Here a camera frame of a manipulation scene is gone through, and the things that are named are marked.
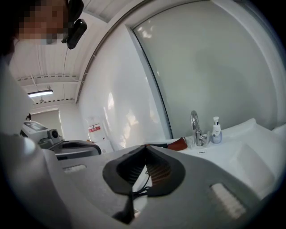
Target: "ceiling beam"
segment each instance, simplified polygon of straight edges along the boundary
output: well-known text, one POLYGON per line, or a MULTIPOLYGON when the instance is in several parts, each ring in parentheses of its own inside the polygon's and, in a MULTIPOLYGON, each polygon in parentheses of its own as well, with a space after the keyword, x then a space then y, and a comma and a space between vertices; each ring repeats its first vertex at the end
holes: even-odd
POLYGON ((67 104, 67 103, 75 103, 75 100, 69 99, 69 100, 60 100, 60 101, 55 101, 55 102, 44 102, 44 103, 34 104, 32 109, 55 106, 55 105, 62 105, 62 104, 67 104))
MULTIPOLYGON (((69 75, 45 75, 45 76, 33 76, 36 85, 44 85, 44 84, 77 84, 79 82, 79 78, 77 76, 69 76, 69 75)), ((26 87, 34 85, 32 78, 25 77, 17 80, 20 86, 26 87)))

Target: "ceiling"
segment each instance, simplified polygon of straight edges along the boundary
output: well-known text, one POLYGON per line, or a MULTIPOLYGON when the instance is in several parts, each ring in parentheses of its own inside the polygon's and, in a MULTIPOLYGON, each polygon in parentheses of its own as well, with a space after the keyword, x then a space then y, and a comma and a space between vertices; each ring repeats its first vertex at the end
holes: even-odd
POLYGON ((27 93, 52 89, 52 95, 34 97, 34 108, 63 103, 74 103, 84 55, 100 30, 132 0, 83 0, 84 19, 88 29, 77 46, 69 50, 58 41, 41 45, 15 41, 15 52, 9 69, 27 93))

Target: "faucet handle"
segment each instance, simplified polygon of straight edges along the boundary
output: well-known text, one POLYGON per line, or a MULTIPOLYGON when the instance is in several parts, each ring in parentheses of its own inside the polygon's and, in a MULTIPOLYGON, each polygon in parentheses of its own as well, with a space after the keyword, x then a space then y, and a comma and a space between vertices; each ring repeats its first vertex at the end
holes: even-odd
POLYGON ((206 137, 203 136, 203 135, 200 136, 200 140, 202 140, 202 142, 203 142, 205 145, 207 145, 207 144, 209 144, 209 142, 210 142, 210 136, 211 136, 211 133, 210 133, 210 131, 208 131, 207 134, 206 134, 206 137))

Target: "white machine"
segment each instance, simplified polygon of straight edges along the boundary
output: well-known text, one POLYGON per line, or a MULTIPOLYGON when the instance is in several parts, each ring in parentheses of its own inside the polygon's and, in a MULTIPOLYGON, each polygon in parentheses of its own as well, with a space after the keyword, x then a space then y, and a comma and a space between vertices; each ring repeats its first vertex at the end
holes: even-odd
POLYGON ((20 135, 37 142, 41 148, 50 148, 63 141, 56 129, 49 130, 42 124, 34 121, 24 122, 20 135))
POLYGON ((32 139, 41 148, 53 151, 58 160, 101 154, 101 148, 94 143, 81 140, 65 141, 56 129, 48 129, 34 121, 24 122, 20 135, 32 139))

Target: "chrome faucet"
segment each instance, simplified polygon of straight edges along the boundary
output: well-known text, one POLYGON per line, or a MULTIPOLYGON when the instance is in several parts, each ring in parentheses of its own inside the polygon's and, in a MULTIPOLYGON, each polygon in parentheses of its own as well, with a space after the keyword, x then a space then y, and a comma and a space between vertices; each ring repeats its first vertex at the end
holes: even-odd
POLYGON ((202 135, 200 124, 198 122, 198 114, 195 110, 191 113, 191 125, 194 131, 194 139, 197 146, 202 146, 210 142, 210 132, 207 133, 206 137, 202 135))

